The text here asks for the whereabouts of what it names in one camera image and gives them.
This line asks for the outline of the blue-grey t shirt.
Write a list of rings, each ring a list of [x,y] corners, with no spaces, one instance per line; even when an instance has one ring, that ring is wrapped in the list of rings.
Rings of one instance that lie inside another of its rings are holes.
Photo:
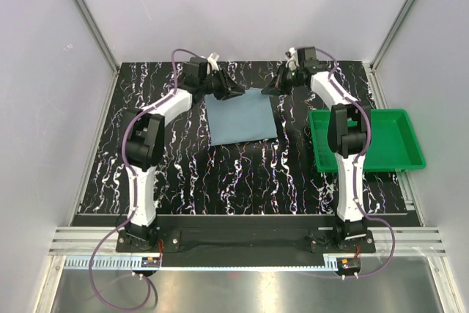
[[[212,146],[278,137],[270,97],[250,88],[244,95],[229,100],[204,98]]]

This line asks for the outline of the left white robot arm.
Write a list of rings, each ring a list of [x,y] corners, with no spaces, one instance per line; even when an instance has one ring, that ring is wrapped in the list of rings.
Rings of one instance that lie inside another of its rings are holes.
[[[156,166],[164,154],[166,126],[206,95],[229,100],[245,94],[219,66],[218,59],[217,53],[191,57],[182,72],[174,75],[174,88],[168,94],[125,112],[120,155],[128,175],[130,207],[127,219],[118,226],[121,242],[129,240],[142,251],[163,244],[156,229],[154,182]]]

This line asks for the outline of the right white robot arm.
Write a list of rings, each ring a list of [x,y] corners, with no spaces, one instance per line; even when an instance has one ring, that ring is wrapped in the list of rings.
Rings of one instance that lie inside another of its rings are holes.
[[[288,95],[294,87],[308,85],[330,111],[328,146],[333,152],[339,179],[336,223],[322,244],[350,251],[366,237],[363,208],[363,165],[371,144],[371,108],[353,97],[335,78],[338,68],[320,63],[315,47],[290,48],[263,95]]]

